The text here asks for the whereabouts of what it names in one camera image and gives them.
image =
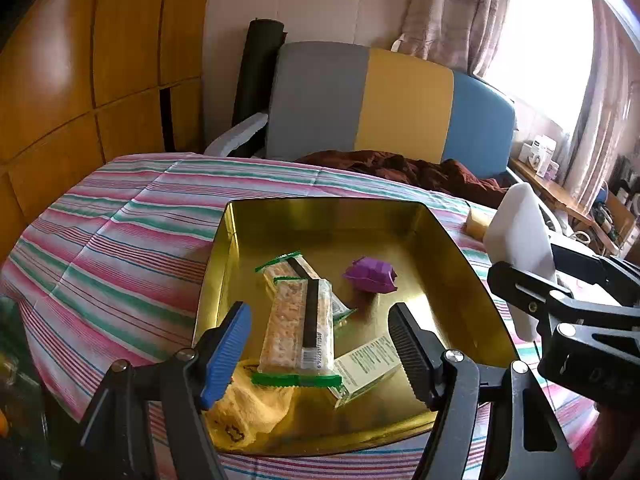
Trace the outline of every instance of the bright window light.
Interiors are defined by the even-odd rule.
[[[510,0],[484,79],[573,132],[592,54],[591,0]]]

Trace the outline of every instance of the tablecloth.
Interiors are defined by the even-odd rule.
[[[47,388],[79,420],[111,362],[164,360],[188,346],[212,240],[230,200],[356,196],[422,202],[460,247],[483,283],[490,266],[463,232],[470,206],[437,192],[361,174],[290,162],[211,158],[193,153],[119,157],[60,197],[24,231],[2,267],[0,292],[17,301],[34,364]],[[572,447],[591,430],[592,402],[537,375],[534,344],[515,335]],[[161,409],[151,409],[159,470],[175,472]],[[479,410],[465,478],[477,478],[488,407]],[[221,455],[231,479],[411,478],[421,435],[383,448],[329,457]]]

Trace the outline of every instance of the rolled dark mat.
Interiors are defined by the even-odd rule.
[[[269,107],[278,50],[283,45],[285,36],[282,22],[261,19],[249,24],[238,75],[233,126]],[[264,128],[251,140],[233,150],[231,155],[253,155],[264,146],[265,133]]]

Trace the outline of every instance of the purple object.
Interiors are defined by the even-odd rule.
[[[391,264],[363,256],[355,260],[343,276],[351,282],[355,288],[367,292],[379,292],[386,294],[398,290],[394,285],[394,279],[398,276]]]

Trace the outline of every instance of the metallic gold box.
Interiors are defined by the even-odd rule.
[[[509,334],[480,279],[429,209],[416,202],[368,198],[275,198],[230,202],[216,232],[200,293],[194,342],[217,326],[233,302],[252,308],[243,359],[256,362],[270,313],[255,267],[300,250],[334,292],[358,311],[335,327],[336,357],[387,332],[387,313],[404,301],[423,329],[478,363],[517,359]],[[391,263],[398,290],[369,294],[342,277],[353,260]],[[415,399],[404,370],[334,410],[320,388],[297,388],[289,413],[247,454],[313,455],[381,446],[429,430],[435,419]]]

